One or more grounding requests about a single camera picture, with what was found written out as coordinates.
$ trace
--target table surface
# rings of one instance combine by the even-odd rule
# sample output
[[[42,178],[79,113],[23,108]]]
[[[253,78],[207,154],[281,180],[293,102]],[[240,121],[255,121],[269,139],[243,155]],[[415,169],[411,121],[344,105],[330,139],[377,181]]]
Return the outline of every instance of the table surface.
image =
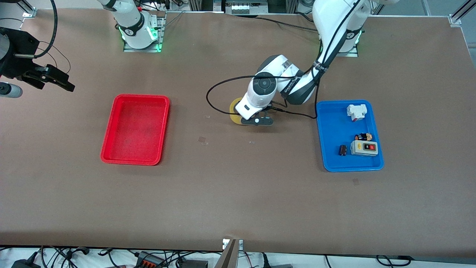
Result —
[[[386,163],[356,173],[324,169],[315,120],[239,126],[205,100],[273,54],[307,69],[315,32],[186,13],[149,54],[123,53],[113,26],[104,10],[59,10],[55,46],[75,91],[16,81],[24,95],[0,100],[0,244],[220,250],[233,237],[258,252],[476,257],[476,72],[446,18],[369,18],[360,56],[337,58],[323,77],[320,101],[372,103]],[[49,41],[51,12],[23,29]],[[210,99],[227,109],[248,82]],[[121,93],[171,99],[159,165],[101,162]]]

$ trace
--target yellow disc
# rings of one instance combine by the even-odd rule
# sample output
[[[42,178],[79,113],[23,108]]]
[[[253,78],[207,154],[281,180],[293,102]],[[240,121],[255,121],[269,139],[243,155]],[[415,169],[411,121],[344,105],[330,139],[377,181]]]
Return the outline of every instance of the yellow disc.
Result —
[[[239,101],[241,101],[241,99],[242,98],[237,98],[237,99],[235,99],[234,101],[231,102],[231,104],[230,104],[230,113],[237,113],[237,111],[235,110],[235,106],[239,103]],[[235,124],[241,124],[242,125],[240,115],[230,114],[230,118]]]

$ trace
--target metal bracket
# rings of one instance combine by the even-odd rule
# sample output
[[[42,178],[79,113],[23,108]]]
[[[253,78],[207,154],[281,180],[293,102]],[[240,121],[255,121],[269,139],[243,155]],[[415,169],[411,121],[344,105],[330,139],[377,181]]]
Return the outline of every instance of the metal bracket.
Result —
[[[17,3],[18,7],[23,10],[24,18],[34,18],[36,16],[37,9],[30,5],[26,0],[21,0]]]
[[[452,28],[461,28],[461,20],[453,21],[452,14],[449,15],[448,21]]]
[[[352,57],[352,58],[358,57],[357,46],[355,45],[350,51],[338,53],[337,57]]]
[[[223,247],[222,247],[223,250],[226,249],[229,242],[230,242],[230,239],[223,239]],[[242,239],[239,240],[239,250],[243,251],[243,240]]]
[[[461,19],[476,6],[476,0],[467,0],[453,14],[449,15],[451,27],[460,27]]]
[[[218,259],[215,268],[236,268],[238,265],[238,252],[243,250],[243,240],[223,239],[224,251]]]

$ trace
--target green led light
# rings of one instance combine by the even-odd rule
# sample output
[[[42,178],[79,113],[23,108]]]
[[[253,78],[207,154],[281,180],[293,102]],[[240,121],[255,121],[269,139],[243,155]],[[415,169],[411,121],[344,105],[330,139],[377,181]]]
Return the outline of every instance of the green led light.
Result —
[[[147,26],[147,32],[149,33],[150,38],[152,40],[157,39],[157,31],[155,31],[155,30],[151,29],[149,26]]]
[[[356,45],[358,44],[358,39],[360,38],[361,35],[362,35],[362,30],[358,33],[358,36],[357,36],[357,39],[356,39]]]

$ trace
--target white electrical component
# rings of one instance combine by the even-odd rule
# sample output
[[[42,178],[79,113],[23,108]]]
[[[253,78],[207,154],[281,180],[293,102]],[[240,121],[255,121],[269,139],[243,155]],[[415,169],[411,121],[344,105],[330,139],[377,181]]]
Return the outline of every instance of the white electrical component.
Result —
[[[365,104],[361,105],[349,105],[347,106],[347,116],[350,116],[352,122],[362,120],[367,114],[367,106]]]
[[[378,144],[369,141],[353,141],[350,144],[350,153],[359,156],[376,156],[378,154]]]

